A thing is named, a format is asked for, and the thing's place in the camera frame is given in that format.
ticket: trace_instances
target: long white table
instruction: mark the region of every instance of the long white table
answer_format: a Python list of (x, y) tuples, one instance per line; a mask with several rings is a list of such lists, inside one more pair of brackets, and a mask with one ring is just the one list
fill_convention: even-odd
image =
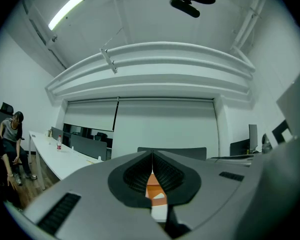
[(102, 162), (101, 160), (72, 150), (63, 144), (61, 145), (61, 150), (57, 150), (57, 141), (52, 137), (45, 136), (43, 133), (29, 131), (29, 136), (29, 153), (31, 153), (32, 140), (35, 146), (38, 180), (43, 190), (46, 188), (41, 172), (40, 156), (60, 180), (63, 180), (85, 166)]

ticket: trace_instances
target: bottle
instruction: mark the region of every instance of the bottle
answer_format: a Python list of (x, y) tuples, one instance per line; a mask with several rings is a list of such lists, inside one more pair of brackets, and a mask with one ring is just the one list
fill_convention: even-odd
[(62, 143), (61, 135), (59, 135), (57, 143), (56, 143), (56, 149), (57, 150), (61, 150), (61, 143)]

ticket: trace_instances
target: ceiling light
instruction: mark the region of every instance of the ceiling light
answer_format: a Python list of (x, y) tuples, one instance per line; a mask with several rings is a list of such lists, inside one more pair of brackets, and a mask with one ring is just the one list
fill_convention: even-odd
[(82, 1), (83, 0), (70, 0), (69, 2), (67, 2), (53, 17), (53, 19), (48, 25), (49, 29), (53, 30), (55, 26), (62, 20), (62, 18), (67, 15), (67, 13), (70, 12), (74, 7), (76, 7), (76, 5), (78, 5)]

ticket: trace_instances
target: dark pants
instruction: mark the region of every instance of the dark pants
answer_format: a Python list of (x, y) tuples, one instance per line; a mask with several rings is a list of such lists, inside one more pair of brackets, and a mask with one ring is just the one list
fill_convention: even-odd
[[(16, 150), (17, 143), (4, 138), (3, 139), (3, 147), (4, 147), (4, 152), (9, 157), (9, 162), (10, 162), (12, 172), (20, 174), (19, 165), (18, 164), (16, 164), (16, 165), (13, 164), (13, 161), (17, 157), (17, 150)], [(26, 174), (30, 174), (31, 171), (30, 171), (29, 164), (28, 164), (28, 155), (22, 147), (20, 147), (19, 155), (20, 155), (19, 158), (22, 162), (24, 172)]]

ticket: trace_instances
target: sneaker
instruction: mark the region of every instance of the sneaker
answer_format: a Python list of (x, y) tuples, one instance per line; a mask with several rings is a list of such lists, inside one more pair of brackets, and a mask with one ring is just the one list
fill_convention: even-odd
[(13, 176), (14, 176), (15, 182), (16, 182), (19, 186), (21, 186), (21, 185), (22, 185), (22, 182), (21, 182), (21, 179), (20, 179), (19, 174), (18, 174), (18, 173), (14, 173)]
[(37, 176), (34, 175), (34, 174), (31, 174), (31, 173), (26, 174), (25, 177), (28, 178), (28, 179), (31, 179), (31, 180), (36, 180), (37, 179)]

